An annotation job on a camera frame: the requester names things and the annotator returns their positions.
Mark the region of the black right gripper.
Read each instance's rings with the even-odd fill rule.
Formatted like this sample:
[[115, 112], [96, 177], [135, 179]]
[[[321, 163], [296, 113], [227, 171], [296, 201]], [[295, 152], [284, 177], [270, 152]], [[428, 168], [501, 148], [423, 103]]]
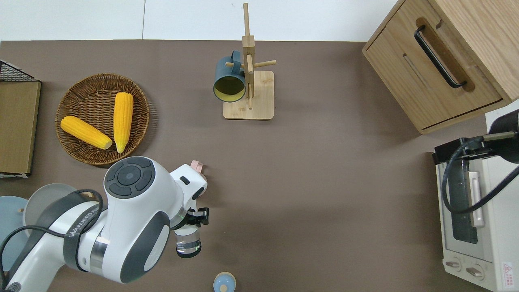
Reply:
[[[494, 120], [488, 134], [470, 138], [459, 160], [475, 160], [499, 156], [510, 163], [519, 162], [518, 110]], [[435, 164], [446, 163], [461, 146], [462, 140], [453, 140], [436, 146], [432, 153]]]

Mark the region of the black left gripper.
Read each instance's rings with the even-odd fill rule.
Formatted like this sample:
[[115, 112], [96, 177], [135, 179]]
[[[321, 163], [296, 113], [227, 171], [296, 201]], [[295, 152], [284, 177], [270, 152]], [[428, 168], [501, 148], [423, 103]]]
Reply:
[[195, 225], [197, 227], [200, 227], [202, 224], [207, 225], [209, 224], [209, 208], [203, 207], [198, 210], [190, 208], [187, 211], [185, 219], [187, 220], [186, 224], [189, 225]]

